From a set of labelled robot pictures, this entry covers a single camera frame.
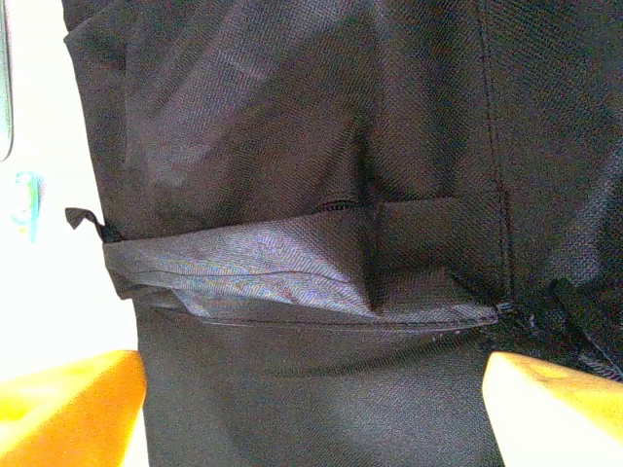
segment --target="black bag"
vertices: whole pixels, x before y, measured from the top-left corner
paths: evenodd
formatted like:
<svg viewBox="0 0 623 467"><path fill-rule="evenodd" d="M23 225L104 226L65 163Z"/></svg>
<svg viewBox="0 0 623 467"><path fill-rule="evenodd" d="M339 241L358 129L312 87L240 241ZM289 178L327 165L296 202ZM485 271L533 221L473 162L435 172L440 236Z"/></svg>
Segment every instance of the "black bag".
<svg viewBox="0 0 623 467"><path fill-rule="evenodd" d="M492 349L623 377L620 5L63 4L152 466L497 466Z"/></svg>

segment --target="black strap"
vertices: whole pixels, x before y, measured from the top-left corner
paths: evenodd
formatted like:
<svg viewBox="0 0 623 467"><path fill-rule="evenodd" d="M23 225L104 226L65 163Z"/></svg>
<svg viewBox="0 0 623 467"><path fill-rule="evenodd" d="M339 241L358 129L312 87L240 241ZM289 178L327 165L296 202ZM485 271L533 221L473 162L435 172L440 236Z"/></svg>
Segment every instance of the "black strap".
<svg viewBox="0 0 623 467"><path fill-rule="evenodd" d="M623 331L618 324L605 316L600 307L568 279L553 282L550 290L565 309L570 324L579 329L623 377Z"/></svg>
<svg viewBox="0 0 623 467"><path fill-rule="evenodd" d="M65 218L67 222L71 226L72 229L77 229L82 221L87 219L92 224L95 225L97 229L97 234L101 238L104 243L112 243L115 241L121 241L123 238L117 232L115 228L109 225L101 225L97 222L97 217L88 209L81 209L78 207L67 207L65 208Z"/></svg>

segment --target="green object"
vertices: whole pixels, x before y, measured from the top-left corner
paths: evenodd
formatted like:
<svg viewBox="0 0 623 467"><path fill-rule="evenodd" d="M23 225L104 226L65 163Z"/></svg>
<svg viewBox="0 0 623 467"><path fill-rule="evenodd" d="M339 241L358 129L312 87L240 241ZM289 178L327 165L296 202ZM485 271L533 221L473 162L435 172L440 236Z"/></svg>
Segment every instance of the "green object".
<svg viewBox="0 0 623 467"><path fill-rule="evenodd" d="M12 215L13 221L18 225L19 233L34 242L39 217L39 184L34 173L16 175L16 196L18 204Z"/></svg>
<svg viewBox="0 0 623 467"><path fill-rule="evenodd" d="M11 152L13 114L11 109L11 76L9 73L9 41L4 0L0 0L0 161Z"/></svg>

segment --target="orange object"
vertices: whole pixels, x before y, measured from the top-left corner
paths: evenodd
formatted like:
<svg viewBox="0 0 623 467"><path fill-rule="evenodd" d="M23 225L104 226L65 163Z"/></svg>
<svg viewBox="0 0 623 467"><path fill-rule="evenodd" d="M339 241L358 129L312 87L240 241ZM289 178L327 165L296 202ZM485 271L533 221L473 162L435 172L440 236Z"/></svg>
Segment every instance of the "orange object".
<svg viewBox="0 0 623 467"><path fill-rule="evenodd" d="M623 384L513 353L483 396L506 467L623 465Z"/></svg>
<svg viewBox="0 0 623 467"><path fill-rule="evenodd" d="M0 466L118 467L146 387L125 350L0 383Z"/></svg>

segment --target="white background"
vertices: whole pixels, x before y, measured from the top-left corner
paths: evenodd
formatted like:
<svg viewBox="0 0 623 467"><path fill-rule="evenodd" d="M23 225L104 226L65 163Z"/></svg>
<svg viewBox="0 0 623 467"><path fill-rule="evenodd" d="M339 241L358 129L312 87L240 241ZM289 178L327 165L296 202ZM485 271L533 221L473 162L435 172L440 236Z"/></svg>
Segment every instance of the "white background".
<svg viewBox="0 0 623 467"><path fill-rule="evenodd" d="M0 162L0 380L108 350L136 349L130 302L115 295L92 224L73 231L65 207L101 208L60 0L5 0L14 143ZM34 244L11 223L15 175L44 193ZM142 416L126 465L147 466Z"/></svg>

